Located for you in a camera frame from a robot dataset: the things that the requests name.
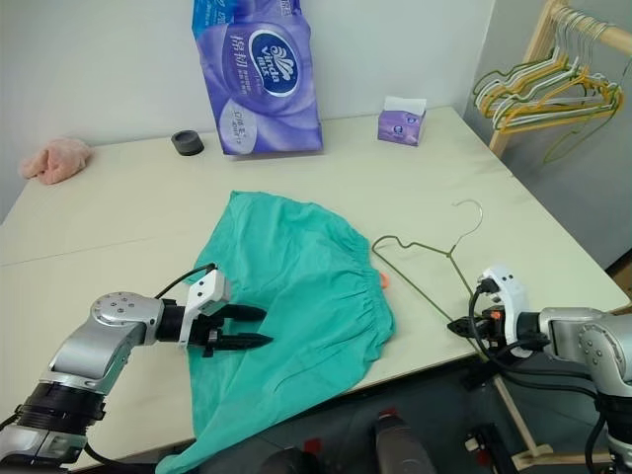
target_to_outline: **pink towel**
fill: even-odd
[[[90,147],[81,140],[55,138],[20,165],[20,174],[26,179],[37,176],[45,185],[53,185],[83,170],[91,154]]]

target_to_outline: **hanger hook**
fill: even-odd
[[[466,202],[471,202],[474,205],[476,205],[476,207],[478,207],[478,222],[476,223],[476,226],[472,230],[469,230],[469,231],[465,232],[464,234],[462,234],[458,238],[456,243],[452,246],[452,250],[454,250],[456,248],[456,246],[459,244],[461,239],[463,239],[463,237],[467,237],[468,235],[476,232],[478,230],[478,228],[481,226],[481,224],[483,223],[483,206],[481,205],[481,203],[478,200],[476,200],[476,199],[464,199],[464,200],[461,200],[459,202],[455,202],[452,205],[455,206],[455,207],[459,207],[460,205],[462,205],[462,204],[464,204]]]
[[[582,51],[582,62],[585,66],[590,67],[592,61],[592,47],[595,40],[595,31],[602,25],[600,22],[596,20],[595,17],[586,16],[585,24],[578,25],[578,41],[580,41],[579,36],[581,36],[581,51]]]
[[[607,28],[606,25],[607,23],[599,22],[597,19],[594,19],[594,23],[592,24],[592,30],[591,30],[592,38],[590,38],[590,40],[588,41],[588,46],[587,46],[587,49],[588,49],[587,64],[589,68],[593,66],[594,42],[601,36],[601,33],[605,31],[605,29]]]
[[[593,17],[586,16],[582,19],[582,22],[577,24],[577,45],[580,52],[580,64],[588,64],[588,44],[593,32],[596,20]]]
[[[577,36],[577,51],[576,51],[577,56],[576,57],[578,58],[578,62],[579,62],[580,55],[582,53],[581,51],[582,36],[578,32],[577,27],[586,18],[587,18],[587,15],[585,15],[584,13],[574,12],[572,14],[572,20],[567,24],[566,41],[568,42],[569,56],[571,55],[571,48],[573,47],[573,33],[575,33],[575,35]]]
[[[576,18],[578,15],[578,12],[574,11],[572,8],[568,8],[564,11],[564,16],[562,17],[562,20],[560,21],[560,23],[562,24],[562,31],[561,31],[561,37],[562,37],[562,43],[563,43],[563,49],[564,49],[564,53],[568,54],[569,56],[571,55],[571,51],[570,51],[570,45],[569,45],[569,25],[572,21],[572,19]]]
[[[562,52],[566,52],[566,45],[563,44],[563,32],[564,24],[567,21],[567,17],[573,10],[569,7],[562,7],[555,16],[554,20],[557,22],[555,27],[555,43],[561,49]]]

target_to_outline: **black round object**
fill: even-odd
[[[204,149],[204,145],[199,139],[198,133],[193,130],[182,130],[174,133],[171,137],[171,141],[178,153],[183,156],[197,155]]]
[[[18,408],[17,425],[83,435],[102,420],[104,396],[56,383],[40,383]]]

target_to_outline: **gray wall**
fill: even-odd
[[[477,78],[521,62],[543,4],[544,0],[496,2]],[[630,0],[571,0],[571,5],[632,32]],[[628,59],[599,44],[592,70],[618,82]],[[551,144],[572,129],[554,127],[517,134],[503,156],[515,176],[604,268],[632,248],[632,66],[627,76],[627,107],[571,154],[542,166]],[[488,143],[490,122],[471,102],[464,118]],[[599,123],[595,120],[587,129]]]

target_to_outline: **metal wire hanger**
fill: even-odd
[[[473,294],[472,288],[470,287],[469,284],[467,284],[467,280],[465,279],[465,276],[463,275],[463,272],[461,271],[461,269],[459,268],[458,265],[456,265],[456,261],[454,260],[454,251],[456,250],[457,245],[461,242],[461,240],[463,240],[463,238],[467,237],[468,235],[476,232],[478,230],[478,228],[481,226],[481,224],[483,223],[483,206],[481,205],[481,203],[478,200],[475,199],[465,199],[459,202],[455,202],[453,205],[454,206],[460,206],[466,202],[471,202],[473,204],[476,205],[476,207],[478,208],[478,222],[476,223],[476,225],[471,229],[468,230],[467,232],[465,232],[464,234],[461,234],[459,236],[458,239],[456,239],[456,242],[454,243],[454,245],[452,245],[452,248],[449,251],[444,251],[441,249],[437,249],[435,247],[431,247],[430,245],[426,245],[426,244],[422,244],[421,242],[411,242],[409,244],[404,245],[402,243],[402,241],[400,240],[399,237],[397,237],[396,235],[383,235],[380,238],[378,238],[375,242],[373,242],[373,245],[371,246],[371,251],[377,256],[379,257],[379,259],[384,262],[386,265],[388,265],[393,272],[395,272],[397,275],[399,275],[401,278],[404,279],[404,281],[409,284],[412,288],[415,289],[415,291],[420,294],[428,303],[430,303],[434,309],[436,309],[441,315],[443,315],[448,321],[453,321],[453,318],[450,317],[450,315],[448,315],[436,302],[433,301],[432,298],[430,298],[421,288],[419,288],[410,278],[408,278],[406,275],[404,275],[404,273],[399,270],[395,265],[393,265],[392,262],[389,262],[388,259],[386,259],[386,257],[384,257],[382,254],[380,254],[378,252],[378,245],[380,243],[382,243],[385,240],[394,240],[395,242],[397,242],[397,245],[399,245],[399,247],[401,247],[404,250],[410,249],[411,247],[421,247],[422,249],[426,249],[426,250],[430,250],[431,252],[436,252],[438,254],[444,255],[446,256],[449,260],[450,263],[452,264],[452,266],[454,267],[454,270],[456,271],[456,273],[458,274],[461,282],[463,283],[463,286],[465,286],[465,288],[467,289],[467,292],[469,293],[470,297]]]

